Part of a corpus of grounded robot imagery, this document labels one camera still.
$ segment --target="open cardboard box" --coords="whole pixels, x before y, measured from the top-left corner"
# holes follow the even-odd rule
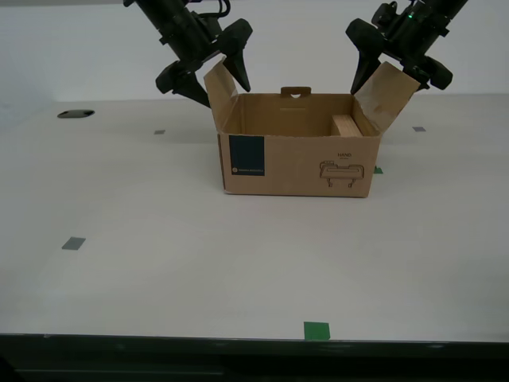
[[[220,62],[205,76],[227,193],[367,197],[382,134],[419,83],[384,63],[355,94],[239,94]],[[341,136],[350,115],[362,136]]]

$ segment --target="black robotic gripper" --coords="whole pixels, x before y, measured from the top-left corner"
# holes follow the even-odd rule
[[[186,6],[201,0],[124,0],[124,6],[138,4],[162,35],[161,43],[168,44],[179,58],[156,79],[157,88],[162,93],[172,91],[210,107],[207,92],[195,72],[220,53],[226,55],[223,64],[228,71],[246,91],[251,90],[243,50],[253,29],[241,18],[222,30],[218,18],[229,13],[230,1],[221,1],[227,5],[226,12],[222,13],[221,3],[217,14],[197,14]]]

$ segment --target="table surface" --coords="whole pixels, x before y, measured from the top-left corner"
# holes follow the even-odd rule
[[[509,341],[508,106],[416,95],[347,199],[224,194],[187,100],[55,103],[0,134],[0,333]]]

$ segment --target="tape marker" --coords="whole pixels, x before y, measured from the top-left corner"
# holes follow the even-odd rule
[[[304,322],[304,339],[307,341],[328,341],[331,330],[327,322]]]

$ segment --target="box handle cutout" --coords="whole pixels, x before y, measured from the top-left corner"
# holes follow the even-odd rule
[[[302,98],[311,95],[311,88],[308,86],[301,87],[284,87],[281,88],[281,95],[287,98]]]

